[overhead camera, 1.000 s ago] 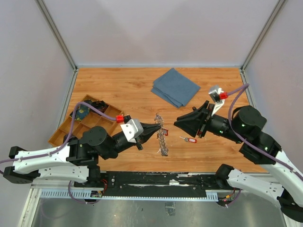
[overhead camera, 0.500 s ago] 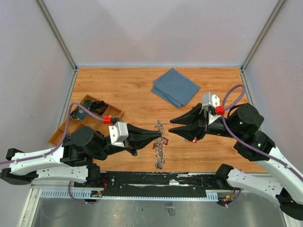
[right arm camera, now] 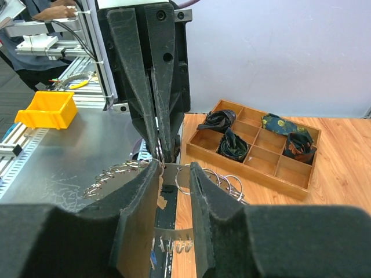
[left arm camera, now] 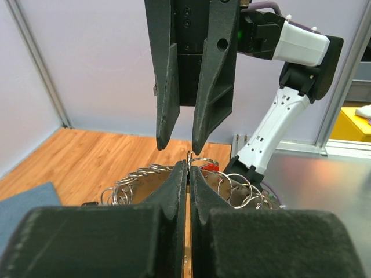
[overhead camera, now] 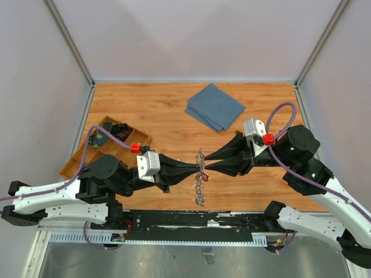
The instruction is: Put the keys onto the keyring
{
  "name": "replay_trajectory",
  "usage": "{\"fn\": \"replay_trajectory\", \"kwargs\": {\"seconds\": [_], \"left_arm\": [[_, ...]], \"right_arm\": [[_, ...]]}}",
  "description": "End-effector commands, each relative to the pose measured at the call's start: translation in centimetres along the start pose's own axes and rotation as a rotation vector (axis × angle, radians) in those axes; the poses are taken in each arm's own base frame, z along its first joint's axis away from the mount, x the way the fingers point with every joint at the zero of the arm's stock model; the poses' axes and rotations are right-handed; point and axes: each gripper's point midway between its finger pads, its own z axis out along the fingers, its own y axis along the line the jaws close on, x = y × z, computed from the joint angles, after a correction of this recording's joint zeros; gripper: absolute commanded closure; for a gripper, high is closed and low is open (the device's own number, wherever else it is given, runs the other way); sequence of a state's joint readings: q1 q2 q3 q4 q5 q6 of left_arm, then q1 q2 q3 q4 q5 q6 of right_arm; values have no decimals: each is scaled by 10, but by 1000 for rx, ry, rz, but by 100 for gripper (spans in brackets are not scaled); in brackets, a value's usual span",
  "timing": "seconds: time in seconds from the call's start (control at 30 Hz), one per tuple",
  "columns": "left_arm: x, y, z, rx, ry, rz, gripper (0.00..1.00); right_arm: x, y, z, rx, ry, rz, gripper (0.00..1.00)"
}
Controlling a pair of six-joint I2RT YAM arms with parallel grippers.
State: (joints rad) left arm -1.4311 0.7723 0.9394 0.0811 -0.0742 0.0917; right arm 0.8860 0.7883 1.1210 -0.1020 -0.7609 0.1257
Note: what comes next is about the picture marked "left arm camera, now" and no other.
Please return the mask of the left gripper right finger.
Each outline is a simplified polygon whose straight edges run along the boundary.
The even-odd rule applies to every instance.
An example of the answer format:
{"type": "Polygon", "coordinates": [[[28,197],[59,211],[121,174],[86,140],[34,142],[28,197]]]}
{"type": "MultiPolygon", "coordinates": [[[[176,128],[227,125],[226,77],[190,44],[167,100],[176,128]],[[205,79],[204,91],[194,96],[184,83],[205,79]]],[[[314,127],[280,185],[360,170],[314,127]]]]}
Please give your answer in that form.
{"type": "Polygon", "coordinates": [[[194,277],[364,277],[345,225],[321,210],[235,209],[190,169],[194,277]]]}

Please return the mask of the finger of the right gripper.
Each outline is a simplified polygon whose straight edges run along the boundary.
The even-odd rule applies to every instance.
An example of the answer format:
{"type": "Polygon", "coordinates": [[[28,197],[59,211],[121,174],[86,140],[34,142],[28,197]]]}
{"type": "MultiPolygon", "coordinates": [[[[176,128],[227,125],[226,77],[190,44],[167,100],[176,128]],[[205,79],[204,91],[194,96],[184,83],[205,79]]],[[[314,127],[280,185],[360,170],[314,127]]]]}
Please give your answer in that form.
{"type": "Polygon", "coordinates": [[[180,113],[175,9],[173,1],[145,1],[157,97],[157,148],[168,145],[180,113]]]}
{"type": "Polygon", "coordinates": [[[239,14],[239,1],[210,1],[192,128],[197,155],[232,112],[239,14]]]}

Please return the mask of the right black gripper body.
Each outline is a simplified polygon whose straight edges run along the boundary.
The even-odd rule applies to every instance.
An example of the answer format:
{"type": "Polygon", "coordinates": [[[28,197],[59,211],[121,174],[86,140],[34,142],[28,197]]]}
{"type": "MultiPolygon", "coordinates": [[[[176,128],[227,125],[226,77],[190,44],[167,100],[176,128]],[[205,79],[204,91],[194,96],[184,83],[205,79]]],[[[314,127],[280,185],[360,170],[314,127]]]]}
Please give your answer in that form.
{"type": "Polygon", "coordinates": [[[172,1],[172,12],[177,43],[179,104],[194,106],[203,45],[208,34],[209,1],[172,1]]]}

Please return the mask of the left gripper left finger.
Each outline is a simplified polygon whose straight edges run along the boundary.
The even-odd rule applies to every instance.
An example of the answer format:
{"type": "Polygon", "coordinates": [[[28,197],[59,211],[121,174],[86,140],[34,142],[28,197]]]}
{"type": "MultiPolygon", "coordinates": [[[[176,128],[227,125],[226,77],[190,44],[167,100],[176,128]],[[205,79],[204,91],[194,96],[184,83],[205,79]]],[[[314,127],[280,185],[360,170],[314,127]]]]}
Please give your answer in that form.
{"type": "Polygon", "coordinates": [[[181,277],[187,164],[141,203],[49,206],[19,222],[2,277],[181,277]]]}

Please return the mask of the metal disc with keyrings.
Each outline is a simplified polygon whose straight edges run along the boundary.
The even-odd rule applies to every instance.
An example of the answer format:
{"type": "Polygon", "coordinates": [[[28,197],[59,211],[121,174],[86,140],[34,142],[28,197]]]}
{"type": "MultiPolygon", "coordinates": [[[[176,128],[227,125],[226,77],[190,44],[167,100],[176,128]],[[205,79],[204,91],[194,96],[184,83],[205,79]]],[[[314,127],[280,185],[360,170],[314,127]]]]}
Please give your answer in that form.
{"type": "MultiPolygon", "coordinates": [[[[263,182],[264,176],[255,167],[246,167],[234,156],[224,171],[205,171],[200,167],[218,161],[207,157],[193,157],[191,151],[186,158],[186,192],[191,190],[190,170],[196,167],[201,172],[201,180],[214,190],[233,208],[279,209],[282,202],[273,189],[263,182]]],[[[151,163],[139,167],[114,185],[104,189],[98,201],[101,206],[125,206],[141,203],[154,193],[169,177],[174,165],[151,163]]]]}

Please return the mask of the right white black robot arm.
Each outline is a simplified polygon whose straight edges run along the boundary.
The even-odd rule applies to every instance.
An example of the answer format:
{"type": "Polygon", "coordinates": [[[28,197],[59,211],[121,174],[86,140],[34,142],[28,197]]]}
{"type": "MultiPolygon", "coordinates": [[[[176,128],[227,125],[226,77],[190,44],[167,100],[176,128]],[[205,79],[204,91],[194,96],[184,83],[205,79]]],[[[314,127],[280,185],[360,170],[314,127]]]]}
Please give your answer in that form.
{"type": "Polygon", "coordinates": [[[334,78],[343,39],[322,35],[264,1],[145,1],[157,148],[166,148],[180,107],[193,107],[192,150],[231,114],[237,54],[284,65],[274,100],[226,174],[260,186],[272,154],[294,119],[322,99],[334,78]]]}

